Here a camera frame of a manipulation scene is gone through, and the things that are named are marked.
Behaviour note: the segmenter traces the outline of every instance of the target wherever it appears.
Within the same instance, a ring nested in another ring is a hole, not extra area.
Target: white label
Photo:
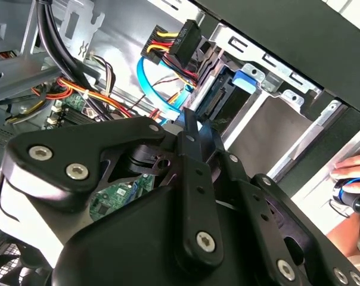
[[[117,194],[124,196],[126,194],[126,191],[124,189],[118,189],[116,191]]]

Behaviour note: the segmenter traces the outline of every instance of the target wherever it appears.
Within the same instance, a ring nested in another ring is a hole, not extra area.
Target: motherboard
[[[87,107],[83,98],[79,94],[73,94],[62,101],[56,100],[44,127],[55,129],[95,123],[93,114],[95,113]],[[134,182],[115,184],[96,193],[91,200],[90,217],[96,221],[109,215],[151,191],[153,185],[154,176],[143,174]]]
[[[135,182],[110,186],[96,193],[90,205],[90,217],[96,221],[153,189],[154,176],[144,174]]]

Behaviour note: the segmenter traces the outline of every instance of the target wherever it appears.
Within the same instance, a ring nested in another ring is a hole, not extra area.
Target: fan grille
[[[17,246],[15,244],[10,244],[3,254],[13,254],[13,255],[21,255],[20,250],[18,250]],[[11,270],[17,267],[18,261],[20,258],[13,259],[9,261],[7,264],[5,264],[3,267],[0,268],[0,279],[7,273],[9,273]],[[20,275],[19,282],[21,284],[23,280],[22,275]]]

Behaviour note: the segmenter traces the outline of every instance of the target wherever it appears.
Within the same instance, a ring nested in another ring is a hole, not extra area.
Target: silver screw
[[[89,176],[89,170],[82,164],[70,164],[66,168],[67,176],[73,180],[81,181]]]
[[[265,184],[267,184],[267,186],[271,186],[271,182],[270,182],[270,180],[269,180],[268,178],[263,177],[262,180],[263,180],[263,182],[264,182]]]
[[[207,232],[200,231],[196,235],[198,246],[200,246],[205,252],[211,253],[216,249],[215,240]]]
[[[186,137],[188,138],[189,141],[194,142],[194,138],[192,136],[187,135]]]
[[[278,260],[277,261],[278,270],[281,274],[289,281],[295,280],[295,272],[293,268],[291,268],[290,264],[288,264],[285,260]]]
[[[229,155],[229,158],[230,158],[230,160],[232,160],[234,163],[237,163],[237,162],[238,162],[237,157],[236,157],[235,155],[233,155],[233,154],[230,154],[230,155]]]
[[[359,275],[357,275],[353,271],[350,271],[349,273],[350,273],[352,279],[354,280],[354,282],[357,284],[357,286],[360,286],[360,277],[359,277]]]
[[[159,128],[156,126],[156,125],[153,125],[153,124],[150,124],[150,128],[153,130],[153,131],[159,131]]]
[[[29,156],[38,161],[46,161],[53,157],[53,152],[44,146],[34,146],[29,149]]]
[[[346,275],[344,275],[340,269],[334,268],[334,274],[341,283],[343,283],[344,285],[348,284],[348,279]]]

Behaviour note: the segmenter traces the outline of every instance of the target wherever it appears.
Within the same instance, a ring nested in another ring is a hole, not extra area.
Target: black mechanical arm
[[[166,129],[137,117],[12,139],[0,228],[19,227],[28,212],[34,236],[60,240],[48,258],[53,285],[360,286],[360,272],[274,181],[248,178],[207,123],[198,131],[186,110]],[[94,192],[142,173],[156,176],[153,191],[94,223],[74,222]],[[28,211],[15,211],[16,197]],[[40,240],[28,243],[47,256]]]

